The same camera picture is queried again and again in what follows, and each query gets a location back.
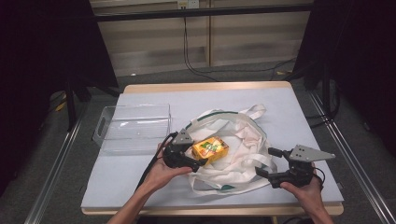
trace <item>white tote bag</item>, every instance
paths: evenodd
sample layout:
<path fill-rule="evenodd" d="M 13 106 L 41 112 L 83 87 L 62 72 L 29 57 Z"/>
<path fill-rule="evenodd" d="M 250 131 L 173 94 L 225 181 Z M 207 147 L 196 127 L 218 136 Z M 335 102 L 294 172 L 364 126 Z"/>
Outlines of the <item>white tote bag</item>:
<path fill-rule="evenodd" d="M 219 136 L 228 146 L 228 155 L 191 173 L 192 190 L 198 194 L 239 194 L 268 185 L 266 178 L 256 176 L 255 167 L 276 172 L 265 132 L 254 121 L 265 112 L 254 105 L 240 112 L 206 111 L 186 127 L 194 142 Z"/>

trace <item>transparent container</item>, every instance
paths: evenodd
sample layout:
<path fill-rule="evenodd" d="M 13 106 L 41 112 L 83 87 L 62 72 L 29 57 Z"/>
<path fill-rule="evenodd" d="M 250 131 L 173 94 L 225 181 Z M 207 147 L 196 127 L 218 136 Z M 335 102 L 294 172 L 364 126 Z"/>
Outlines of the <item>transparent container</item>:
<path fill-rule="evenodd" d="M 150 155 L 170 129 L 170 105 L 106 106 L 92 139 L 107 155 Z"/>

